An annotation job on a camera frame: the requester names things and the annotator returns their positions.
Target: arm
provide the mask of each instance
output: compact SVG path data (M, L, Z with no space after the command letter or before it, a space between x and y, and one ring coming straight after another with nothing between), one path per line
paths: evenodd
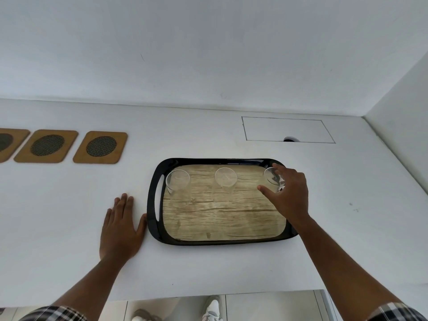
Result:
M257 188L299 232L343 320L364 321L379 306L401 302L348 256L309 216L305 175L280 165L274 164L274 167L286 181L285 188L278 193L264 186Z
M143 214L137 231L132 222L133 197L122 194L108 209L101 231L101 261L56 302L55 306L71 307L88 319L98 321L117 275L125 263L136 255L146 231Z

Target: plaid shirt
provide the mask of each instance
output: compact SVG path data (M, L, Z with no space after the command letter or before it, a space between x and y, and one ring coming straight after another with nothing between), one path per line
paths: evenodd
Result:
M19 321L87 321L84 315L69 307L41 307ZM378 307L368 321L427 321L422 314L403 303Z

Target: hand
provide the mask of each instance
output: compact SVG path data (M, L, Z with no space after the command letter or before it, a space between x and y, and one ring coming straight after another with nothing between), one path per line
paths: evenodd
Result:
M285 188L277 193L265 186L259 185L257 189L275 205L281 213L296 228L299 224L310 219L308 214L308 187L305 174L294 169L288 169L274 163L275 173L285 180Z
M147 214L143 214L137 231L132 222L132 206L134 198L127 194L122 194L122 198L114 199L113 209L107 210L101 231L100 258L101 260L110 254L118 259L123 259L123 263L136 255L141 247L144 233L147 226Z

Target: person's left hand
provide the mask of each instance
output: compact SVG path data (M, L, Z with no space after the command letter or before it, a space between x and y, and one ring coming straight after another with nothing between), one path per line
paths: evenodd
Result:
M132 206L134 198L122 194L122 198L114 199L113 209L107 210L101 231L100 258L107 255L115 255L123 259L125 264L134 257L141 247L147 226L147 214L143 214L137 231L132 222Z

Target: white countertop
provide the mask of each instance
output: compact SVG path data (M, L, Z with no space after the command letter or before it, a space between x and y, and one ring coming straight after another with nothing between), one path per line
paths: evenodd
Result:
M107 208L123 192L146 209L154 169L169 157L272 158L305 172L309 212L390 286L428 282L428 196L358 117L0 101L3 128L79 132L59 164L0 164L0 306L47 304L98 261ZM321 119L336 144L246 141L242 116ZM72 162L90 130L122 131L119 163ZM150 234L110 300L323 288L300 237L177 247Z

